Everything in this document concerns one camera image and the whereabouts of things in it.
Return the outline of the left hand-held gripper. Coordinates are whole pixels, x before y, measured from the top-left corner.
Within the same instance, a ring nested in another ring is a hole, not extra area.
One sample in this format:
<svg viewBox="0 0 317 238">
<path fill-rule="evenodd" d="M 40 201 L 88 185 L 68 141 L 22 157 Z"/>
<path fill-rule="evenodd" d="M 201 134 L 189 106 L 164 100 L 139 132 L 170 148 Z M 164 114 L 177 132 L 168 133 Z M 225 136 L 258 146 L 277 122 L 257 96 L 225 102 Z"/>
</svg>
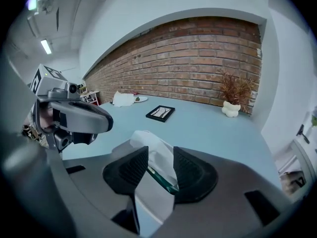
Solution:
<svg viewBox="0 0 317 238">
<path fill-rule="evenodd" d="M 113 127 L 112 116 L 99 106 L 83 102 L 77 85 L 57 70 L 40 64 L 30 90 L 36 95 L 29 114 L 30 124 L 46 139 L 49 149 L 62 152 L 71 143 L 89 145 L 99 133 Z M 54 123 L 46 129 L 40 126 L 41 102 L 47 102 L 53 109 Z"/>
</svg>

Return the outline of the white tissue sheet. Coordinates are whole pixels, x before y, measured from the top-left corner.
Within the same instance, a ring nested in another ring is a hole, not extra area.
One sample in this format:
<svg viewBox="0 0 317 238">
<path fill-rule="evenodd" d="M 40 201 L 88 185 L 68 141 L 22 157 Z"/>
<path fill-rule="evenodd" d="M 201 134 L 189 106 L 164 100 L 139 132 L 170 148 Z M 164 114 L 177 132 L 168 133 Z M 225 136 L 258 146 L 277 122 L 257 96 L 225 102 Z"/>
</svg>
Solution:
<svg viewBox="0 0 317 238">
<path fill-rule="evenodd" d="M 173 167 L 172 147 L 147 130 L 136 130 L 130 138 L 134 148 L 148 147 L 148 172 L 169 193 L 179 190 L 176 172 Z"/>
</svg>

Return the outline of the white cloth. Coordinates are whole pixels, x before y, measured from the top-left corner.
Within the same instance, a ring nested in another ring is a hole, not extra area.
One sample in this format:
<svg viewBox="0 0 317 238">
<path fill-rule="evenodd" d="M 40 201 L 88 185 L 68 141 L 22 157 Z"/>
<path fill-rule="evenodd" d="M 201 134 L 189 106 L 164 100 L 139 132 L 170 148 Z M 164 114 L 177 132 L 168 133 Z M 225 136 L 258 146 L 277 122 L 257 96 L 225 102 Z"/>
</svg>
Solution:
<svg viewBox="0 0 317 238">
<path fill-rule="evenodd" d="M 113 97 L 113 105 L 115 107 L 127 107 L 135 102 L 134 94 L 116 92 Z"/>
</svg>

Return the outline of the dried brown plant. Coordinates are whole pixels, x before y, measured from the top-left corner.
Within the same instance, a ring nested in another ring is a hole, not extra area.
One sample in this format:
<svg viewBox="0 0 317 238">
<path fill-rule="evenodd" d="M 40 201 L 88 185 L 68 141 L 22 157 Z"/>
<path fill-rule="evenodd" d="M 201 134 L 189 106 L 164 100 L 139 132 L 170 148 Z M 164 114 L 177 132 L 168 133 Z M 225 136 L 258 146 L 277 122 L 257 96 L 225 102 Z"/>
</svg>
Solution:
<svg viewBox="0 0 317 238">
<path fill-rule="evenodd" d="M 252 97 L 252 90 L 255 82 L 251 79 L 237 77 L 226 70 L 219 71 L 220 97 L 233 105 L 247 106 Z"/>
</svg>

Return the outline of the white knobbly vase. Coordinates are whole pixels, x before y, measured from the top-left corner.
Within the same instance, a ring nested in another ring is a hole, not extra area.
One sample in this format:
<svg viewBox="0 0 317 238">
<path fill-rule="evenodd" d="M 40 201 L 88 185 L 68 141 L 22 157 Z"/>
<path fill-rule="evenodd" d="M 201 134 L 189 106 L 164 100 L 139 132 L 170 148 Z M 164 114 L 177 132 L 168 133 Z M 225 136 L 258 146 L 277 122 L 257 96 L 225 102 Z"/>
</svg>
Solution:
<svg viewBox="0 0 317 238">
<path fill-rule="evenodd" d="M 240 109 L 241 109 L 241 105 L 234 105 L 229 103 L 228 101 L 224 101 L 221 111 L 227 117 L 235 118 L 238 116 Z"/>
</svg>

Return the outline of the white desk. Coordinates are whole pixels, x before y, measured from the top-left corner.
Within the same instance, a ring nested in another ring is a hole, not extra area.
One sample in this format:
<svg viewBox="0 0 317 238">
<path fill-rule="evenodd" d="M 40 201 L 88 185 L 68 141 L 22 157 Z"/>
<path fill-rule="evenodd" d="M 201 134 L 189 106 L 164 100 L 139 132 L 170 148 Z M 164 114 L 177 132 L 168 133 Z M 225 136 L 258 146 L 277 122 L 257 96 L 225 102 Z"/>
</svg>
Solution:
<svg viewBox="0 0 317 238">
<path fill-rule="evenodd" d="M 283 192 L 292 202 L 306 197 L 314 182 L 314 167 L 301 144 L 294 139 L 274 156 Z"/>
</svg>

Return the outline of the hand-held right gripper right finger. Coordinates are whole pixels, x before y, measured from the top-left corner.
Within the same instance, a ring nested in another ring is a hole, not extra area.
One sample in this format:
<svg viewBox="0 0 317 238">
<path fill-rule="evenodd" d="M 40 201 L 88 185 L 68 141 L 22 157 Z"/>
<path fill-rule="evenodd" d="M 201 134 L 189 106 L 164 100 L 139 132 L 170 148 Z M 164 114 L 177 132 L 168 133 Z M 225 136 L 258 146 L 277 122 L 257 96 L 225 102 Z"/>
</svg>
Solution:
<svg viewBox="0 0 317 238">
<path fill-rule="evenodd" d="M 290 199 L 250 167 L 174 147 L 179 191 L 153 238 L 271 238 L 291 215 Z"/>
</svg>

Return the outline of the ceiling lamp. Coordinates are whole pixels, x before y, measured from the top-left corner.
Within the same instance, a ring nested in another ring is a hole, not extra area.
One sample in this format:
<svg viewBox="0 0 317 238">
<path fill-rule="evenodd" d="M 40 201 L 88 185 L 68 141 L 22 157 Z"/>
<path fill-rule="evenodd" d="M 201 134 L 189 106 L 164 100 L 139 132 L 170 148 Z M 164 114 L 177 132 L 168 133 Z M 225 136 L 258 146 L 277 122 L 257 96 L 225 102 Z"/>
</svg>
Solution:
<svg viewBox="0 0 317 238">
<path fill-rule="evenodd" d="M 45 50 L 46 54 L 47 55 L 51 55 L 52 51 L 51 51 L 51 48 L 49 46 L 49 43 L 48 43 L 47 39 L 41 40 L 40 43 L 41 43 L 43 49 Z"/>
</svg>

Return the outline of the black picture frame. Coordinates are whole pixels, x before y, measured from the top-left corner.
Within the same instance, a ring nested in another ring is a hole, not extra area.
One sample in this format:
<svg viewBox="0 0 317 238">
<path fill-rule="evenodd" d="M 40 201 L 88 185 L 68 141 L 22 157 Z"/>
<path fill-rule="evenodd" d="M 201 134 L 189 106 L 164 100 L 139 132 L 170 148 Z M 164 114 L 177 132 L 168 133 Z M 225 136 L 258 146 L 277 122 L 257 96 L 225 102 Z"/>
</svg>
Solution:
<svg viewBox="0 0 317 238">
<path fill-rule="evenodd" d="M 152 111 L 146 114 L 146 118 L 153 119 L 160 122 L 166 122 L 174 113 L 175 108 L 159 105 Z"/>
</svg>

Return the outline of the white shelf unit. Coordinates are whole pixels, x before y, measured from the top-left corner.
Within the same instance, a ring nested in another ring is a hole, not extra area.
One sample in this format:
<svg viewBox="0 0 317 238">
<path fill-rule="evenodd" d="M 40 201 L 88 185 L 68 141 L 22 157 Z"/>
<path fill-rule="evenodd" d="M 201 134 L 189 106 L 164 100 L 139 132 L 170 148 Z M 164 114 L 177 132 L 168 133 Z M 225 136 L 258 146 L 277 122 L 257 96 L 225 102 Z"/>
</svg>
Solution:
<svg viewBox="0 0 317 238">
<path fill-rule="evenodd" d="M 83 102 L 91 103 L 96 106 L 100 105 L 98 94 L 99 91 L 89 91 L 83 84 L 78 85 L 78 93 Z"/>
</svg>

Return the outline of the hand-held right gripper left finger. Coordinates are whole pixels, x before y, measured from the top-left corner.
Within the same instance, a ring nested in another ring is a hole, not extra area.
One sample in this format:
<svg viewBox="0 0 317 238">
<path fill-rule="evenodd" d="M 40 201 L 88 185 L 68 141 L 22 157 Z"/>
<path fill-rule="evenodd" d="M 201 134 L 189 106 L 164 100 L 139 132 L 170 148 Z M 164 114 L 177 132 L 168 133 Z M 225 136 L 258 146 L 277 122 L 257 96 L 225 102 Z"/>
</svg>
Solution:
<svg viewBox="0 0 317 238">
<path fill-rule="evenodd" d="M 139 238 L 135 192 L 148 167 L 149 149 L 63 160 L 71 192 L 67 203 L 77 238 Z"/>
</svg>

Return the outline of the person's left hand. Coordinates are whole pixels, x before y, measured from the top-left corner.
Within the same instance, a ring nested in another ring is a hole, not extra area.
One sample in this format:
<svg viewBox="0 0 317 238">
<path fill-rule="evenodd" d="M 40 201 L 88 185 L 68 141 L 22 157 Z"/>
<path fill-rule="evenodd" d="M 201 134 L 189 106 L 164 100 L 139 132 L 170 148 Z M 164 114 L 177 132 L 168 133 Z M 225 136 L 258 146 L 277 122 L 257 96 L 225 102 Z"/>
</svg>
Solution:
<svg viewBox="0 0 317 238">
<path fill-rule="evenodd" d="M 40 126 L 46 129 L 53 125 L 53 108 L 47 102 L 40 103 Z"/>
</svg>

